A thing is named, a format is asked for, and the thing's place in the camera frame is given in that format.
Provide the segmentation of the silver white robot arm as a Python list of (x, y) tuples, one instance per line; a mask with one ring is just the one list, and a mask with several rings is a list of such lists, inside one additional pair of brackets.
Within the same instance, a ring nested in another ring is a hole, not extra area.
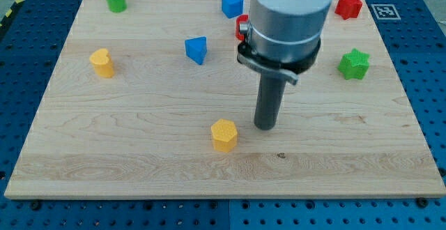
[(318, 46), (332, 0), (250, 0), (247, 43), (264, 58), (299, 61)]

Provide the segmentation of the red block behind arm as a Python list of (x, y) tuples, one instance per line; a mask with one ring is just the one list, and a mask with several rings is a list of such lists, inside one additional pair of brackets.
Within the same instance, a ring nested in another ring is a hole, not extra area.
[(248, 32), (248, 19), (249, 19), (249, 15), (247, 14), (242, 14), (240, 16), (237, 17), (236, 19), (236, 38), (239, 39), (240, 41), (243, 41), (245, 39), (245, 35)]

